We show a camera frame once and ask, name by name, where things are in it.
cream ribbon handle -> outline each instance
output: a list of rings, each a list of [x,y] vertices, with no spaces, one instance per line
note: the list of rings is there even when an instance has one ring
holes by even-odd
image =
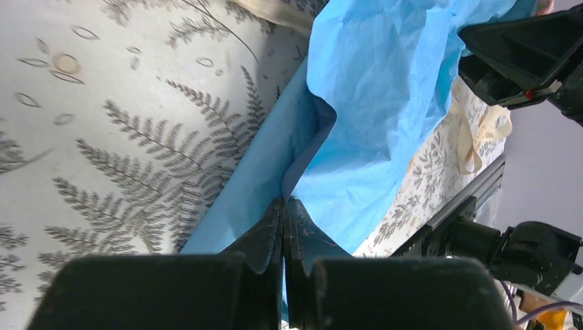
[[[292,28],[309,37],[314,18],[281,0],[228,0],[253,15],[277,25]]]
[[[470,121],[455,98],[452,98],[450,112],[461,118],[461,126],[457,138],[459,171],[461,174],[472,174],[478,172],[483,166],[479,150],[484,142],[500,141],[512,133],[510,110],[498,105],[488,107],[485,117],[481,120],[478,126],[478,131],[474,137],[472,137]],[[496,123],[500,118],[506,118],[506,123],[500,127],[496,127]],[[467,165],[468,163],[471,163],[472,160],[474,162],[474,168],[468,170]]]

purple cable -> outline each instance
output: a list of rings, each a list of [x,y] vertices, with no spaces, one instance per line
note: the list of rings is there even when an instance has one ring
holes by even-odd
[[[514,303],[514,297],[510,292],[510,288],[503,281],[500,281],[500,284],[502,285],[504,292],[506,292],[506,296],[508,297],[508,301],[510,303],[510,309],[512,310],[512,322],[517,322],[516,319],[518,318],[518,312],[516,311],[516,304]]]
[[[531,311],[530,313],[525,315],[520,320],[515,321],[514,324],[521,325],[524,322],[528,322],[530,320],[533,320],[534,318],[536,318],[537,316],[539,316],[540,314],[542,314],[546,311],[551,311],[553,309],[563,309],[565,307],[575,307],[575,306],[581,306],[581,304],[577,304],[576,302],[571,302],[571,301],[553,302],[552,304],[548,304],[547,306],[539,307],[539,308]]]

